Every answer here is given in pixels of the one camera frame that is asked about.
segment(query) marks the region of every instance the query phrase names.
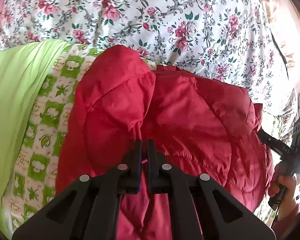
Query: lime green fabric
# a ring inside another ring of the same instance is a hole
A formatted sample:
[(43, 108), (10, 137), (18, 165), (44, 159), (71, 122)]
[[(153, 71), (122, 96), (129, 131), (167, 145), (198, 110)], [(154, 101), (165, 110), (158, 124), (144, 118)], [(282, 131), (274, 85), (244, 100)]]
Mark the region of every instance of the lime green fabric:
[(46, 40), (0, 51), (0, 230), (8, 236), (1, 198), (20, 150), (29, 114), (48, 71), (69, 43)]

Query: metal screw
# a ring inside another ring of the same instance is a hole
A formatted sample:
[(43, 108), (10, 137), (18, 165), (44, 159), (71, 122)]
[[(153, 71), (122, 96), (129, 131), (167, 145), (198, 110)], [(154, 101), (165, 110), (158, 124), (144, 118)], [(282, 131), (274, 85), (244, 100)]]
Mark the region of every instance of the metal screw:
[(207, 173), (202, 173), (200, 174), (200, 179), (203, 181), (208, 181), (210, 179), (210, 176)]
[(80, 176), (79, 180), (82, 182), (86, 182), (90, 179), (90, 176), (88, 174), (83, 174)]
[(121, 163), (118, 165), (118, 170), (125, 171), (128, 168), (127, 164)]
[(162, 164), (162, 168), (165, 170), (165, 171), (169, 171), (172, 169), (172, 166), (169, 164), (169, 163), (165, 163), (165, 164)]

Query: red puffer jacket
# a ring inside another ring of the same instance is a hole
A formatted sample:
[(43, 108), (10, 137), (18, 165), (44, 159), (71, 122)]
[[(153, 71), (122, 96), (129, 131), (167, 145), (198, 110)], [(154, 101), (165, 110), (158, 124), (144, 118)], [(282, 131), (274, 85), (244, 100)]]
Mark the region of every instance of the red puffer jacket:
[[(185, 173), (208, 173), (254, 211), (272, 177), (270, 151), (258, 139), (261, 106), (240, 87), (174, 66), (151, 71), (137, 52), (114, 46), (78, 84), (58, 165), (57, 192), (81, 174), (96, 176), (119, 164), (135, 139)], [(171, 239), (166, 195), (125, 196), (117, 239)]]

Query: green and white patterned pillowcase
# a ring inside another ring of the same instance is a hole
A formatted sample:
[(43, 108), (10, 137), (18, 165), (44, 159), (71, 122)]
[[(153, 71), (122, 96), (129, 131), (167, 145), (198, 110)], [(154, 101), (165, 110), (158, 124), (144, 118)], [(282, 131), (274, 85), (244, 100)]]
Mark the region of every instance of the green and white patterned pillowcase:
[[(75, 89), (102, 52), (81, 44), (66, 47), (42, 84), (13, 174), (2, 197), (11, 233), (53, 199), (58, 160), (67, 134)], [(154, 62), (143, 60), (150, 69), (156, 69)]]

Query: white floral bedding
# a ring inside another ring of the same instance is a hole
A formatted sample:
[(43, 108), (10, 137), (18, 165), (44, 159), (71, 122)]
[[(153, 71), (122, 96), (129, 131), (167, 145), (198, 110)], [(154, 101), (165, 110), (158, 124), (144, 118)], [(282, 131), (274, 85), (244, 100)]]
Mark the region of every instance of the white floral bedding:
[(5, 0), (1, 49), (60, 38), (245, 87), (278, 116), (292, 93), (259, 0)]

